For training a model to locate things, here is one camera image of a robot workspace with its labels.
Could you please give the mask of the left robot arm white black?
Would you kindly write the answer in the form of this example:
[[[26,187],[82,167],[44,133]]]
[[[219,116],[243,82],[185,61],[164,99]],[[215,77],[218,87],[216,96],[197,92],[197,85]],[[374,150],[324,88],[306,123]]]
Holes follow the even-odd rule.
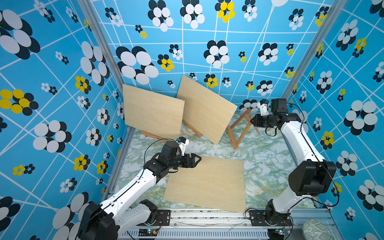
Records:
[[[180,137],[168,139],[162,151],[148,160],[138,175],[124,188],[100,204],[90,202],[85,208],[75,238],[78,240],[116,240],[139,224],[152,224],[156,220],[157,206],[151,201],[132,204],[148,189],[169,173],[180,168],[195,168],[202,158],[185,152],[189,140]]]

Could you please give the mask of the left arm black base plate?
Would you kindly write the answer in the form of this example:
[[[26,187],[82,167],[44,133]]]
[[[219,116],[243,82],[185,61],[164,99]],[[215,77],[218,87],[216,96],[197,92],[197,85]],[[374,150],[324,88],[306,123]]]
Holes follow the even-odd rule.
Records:
[[[138,226],[169,226],[171,220],[171,210],[157,210],[156,215],[151,214],[150,222],[138,224]]]

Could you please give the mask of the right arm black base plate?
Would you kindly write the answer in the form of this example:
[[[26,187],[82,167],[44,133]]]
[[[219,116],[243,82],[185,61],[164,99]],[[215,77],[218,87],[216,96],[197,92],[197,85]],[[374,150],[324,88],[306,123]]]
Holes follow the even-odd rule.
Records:
[[[249,210],[248,218],[254,227],[291,227],[292,220],[288,214],[266,213],[262,210]]]

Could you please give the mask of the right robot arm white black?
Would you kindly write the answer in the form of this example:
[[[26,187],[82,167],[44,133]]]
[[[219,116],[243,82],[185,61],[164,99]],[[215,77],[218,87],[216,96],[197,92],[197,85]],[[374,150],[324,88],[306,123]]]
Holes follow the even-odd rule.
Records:
[[[276,128],[297,162],[288,177],[289,186],[276,198],[269,200],[265,209],[265,221],[272,226],[290,217],[290,212],[301,201],[325,194],[334,184],[337,167],[317,151],[304,129],[304,121],[296,113],[290,113],[286,99],[261,100],[260,113],[251,123],[258,128]]]

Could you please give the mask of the wooden easel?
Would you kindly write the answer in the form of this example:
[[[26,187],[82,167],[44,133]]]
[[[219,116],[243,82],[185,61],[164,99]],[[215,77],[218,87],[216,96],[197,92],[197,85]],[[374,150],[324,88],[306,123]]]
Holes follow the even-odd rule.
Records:
[[[233,150],[237,150],[246,134],[253,128],[260,136],[260,130],[251,123],[251,110],[247,109],[232,124],[227,125],[225,134],[229,138]]]
[[[145,132],[145,131],[141,131],[141,134],[144,135],[145,137],[153,138],[153,139],[160,140],[160,141],[163,141],[163,142],[165,141],[164,138],[156,136],[156,135],[153,135],[153,134],[150,134],[150,133]]]
[[[194,128],[192,125],[190,125],[189,123],[187,123],[185,120],[183,120],[183,123],[188,127],[190,128],[198,137],[199,139],[202,137],[202,133],[200,133],[196,128]]]

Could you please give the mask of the plywood board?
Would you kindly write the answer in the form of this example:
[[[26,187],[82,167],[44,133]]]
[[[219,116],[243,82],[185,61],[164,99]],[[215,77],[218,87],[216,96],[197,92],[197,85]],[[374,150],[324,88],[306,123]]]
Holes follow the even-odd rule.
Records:
[[[164,200],[243,213],[244,162],[203,156],[195,168],[169,174]]]
[[[126,125],[160,138],[181,135],[185,101],[123,85]]]
[[[237,106],[186,75],[182,76],[177,98],[185,101],[183,121],[217,145]]]

